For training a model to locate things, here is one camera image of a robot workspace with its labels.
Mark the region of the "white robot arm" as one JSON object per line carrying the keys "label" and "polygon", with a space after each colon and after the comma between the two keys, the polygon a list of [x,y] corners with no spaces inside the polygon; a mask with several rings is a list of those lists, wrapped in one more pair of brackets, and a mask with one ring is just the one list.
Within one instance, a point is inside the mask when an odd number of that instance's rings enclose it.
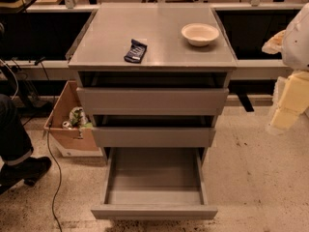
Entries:
{"label": "white robot arm", "polygon": [[281,134],[309,108],[309,4],[302,7],[285,30],[263,45],[262,52],[280,52],[283,64],[293,69],[287,78],[277,79],[273,92],[267,131]]}

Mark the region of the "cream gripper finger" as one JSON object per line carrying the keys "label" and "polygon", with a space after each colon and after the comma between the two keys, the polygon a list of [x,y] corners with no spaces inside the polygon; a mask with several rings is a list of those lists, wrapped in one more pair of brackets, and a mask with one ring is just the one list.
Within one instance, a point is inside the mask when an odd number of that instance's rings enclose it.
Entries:
{"label": "cream gripper finger", "polygon": [[269,122],[266,130],[271,134],[283,134],[286,132],[298,119],[298,115],[289,111],[272,109],[270,111]]}

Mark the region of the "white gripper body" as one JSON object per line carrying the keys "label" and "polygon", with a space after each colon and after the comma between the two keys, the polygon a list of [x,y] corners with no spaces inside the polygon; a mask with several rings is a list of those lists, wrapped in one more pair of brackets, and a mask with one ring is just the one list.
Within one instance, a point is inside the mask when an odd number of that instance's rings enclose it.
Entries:
{"label": "white gripper body", "polygon": [[309,107],[309,72],[294,71],[287,78],[279,76],[273,93],[275,111],[301,114]]}

